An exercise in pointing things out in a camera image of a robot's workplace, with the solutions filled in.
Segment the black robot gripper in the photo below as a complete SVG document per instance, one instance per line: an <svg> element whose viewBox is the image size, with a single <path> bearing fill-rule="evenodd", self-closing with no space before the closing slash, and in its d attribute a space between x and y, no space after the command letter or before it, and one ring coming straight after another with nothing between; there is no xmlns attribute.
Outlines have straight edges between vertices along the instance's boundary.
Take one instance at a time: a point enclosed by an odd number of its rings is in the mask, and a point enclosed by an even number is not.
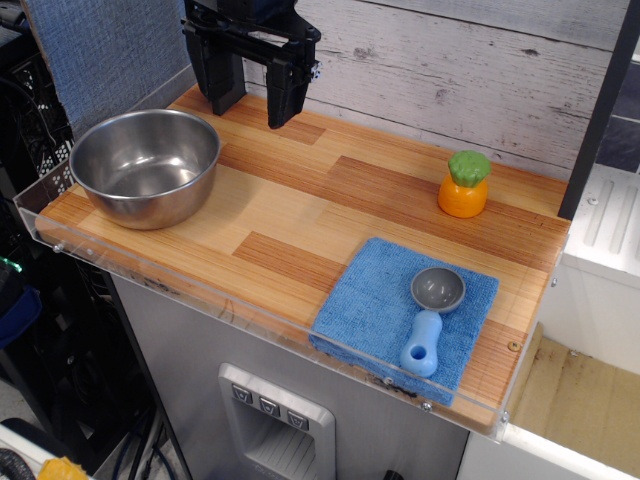
<svg viewBox="0 0 640 480"><path fill-rule="evenodd" d="M266 73L269 127L281 128L302 111L318 76L321 33L297 13L294 1L187 1L185 13L187 51L207 98L231 92L231 54L272 56Z"/></svg>

